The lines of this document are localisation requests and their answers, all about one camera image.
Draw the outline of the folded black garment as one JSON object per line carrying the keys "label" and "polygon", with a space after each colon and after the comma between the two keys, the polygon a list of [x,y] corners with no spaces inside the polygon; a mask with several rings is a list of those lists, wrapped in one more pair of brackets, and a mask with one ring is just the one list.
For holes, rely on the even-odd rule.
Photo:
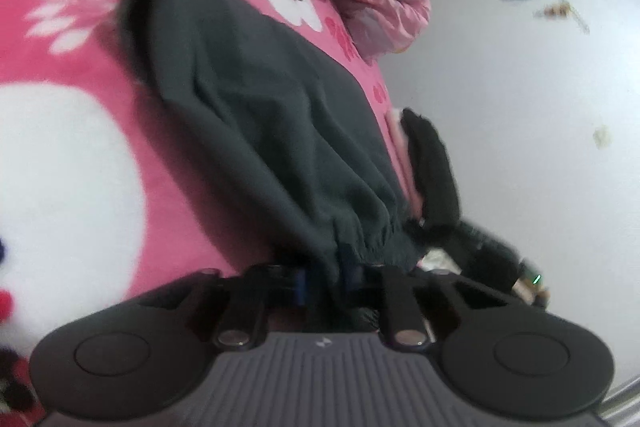
{"label": "folded black garment", "polygon": [[461,218],[460,198],[444,142],[428,119],[402,111],[410,174],[418,195],[418,216],[427,230],[450,229]]}

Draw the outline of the pink floral bed sheet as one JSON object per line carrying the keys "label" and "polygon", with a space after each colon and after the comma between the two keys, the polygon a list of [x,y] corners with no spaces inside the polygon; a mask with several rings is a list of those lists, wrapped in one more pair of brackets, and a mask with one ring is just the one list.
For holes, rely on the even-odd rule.
{"label": "pink floral bed sheet", "polygon": [[[27,361],[67,322],[201,268],[268,255],[198,165],[190,136],[130,74],[120,0],[1,0],[1,421],[42,408]],[[334,0],[246,0],[334,58],[378,124],[392,104]]]}

